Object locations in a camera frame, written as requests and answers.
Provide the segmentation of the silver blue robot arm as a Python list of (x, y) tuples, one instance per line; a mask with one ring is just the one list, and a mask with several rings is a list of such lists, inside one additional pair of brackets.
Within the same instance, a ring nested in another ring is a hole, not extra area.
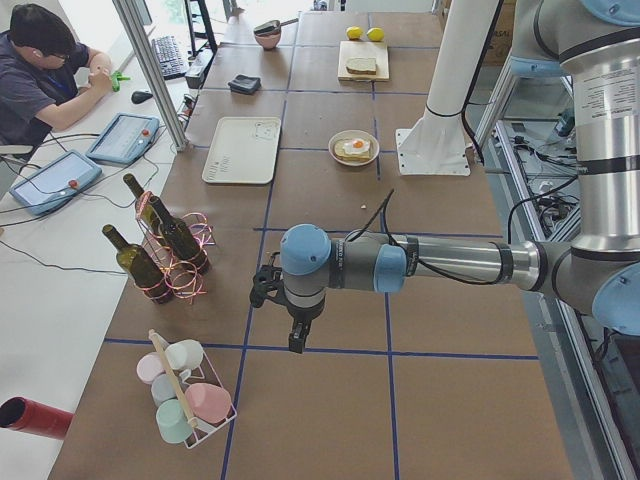
[(581, 229), (569, 242), (473, 242), (373, 233), (343, 239), (301, 224), (253, 279), (250, 302), (286, 307), (302, 352), (327, 289), (392, 293), (412, 276), (511, 283), (555, 297), (602, 326), (639, 332), (639, 5), (520, 1), (512, 68), (573, 81)]

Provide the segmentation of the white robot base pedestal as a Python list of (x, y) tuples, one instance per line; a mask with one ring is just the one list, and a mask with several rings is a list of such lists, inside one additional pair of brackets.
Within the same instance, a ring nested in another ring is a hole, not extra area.
[(450, 4), (424, 114), (412, 128), (396, 131), (402, 175), (470, 174), (462, 116), (501, 6), (499, 0)]

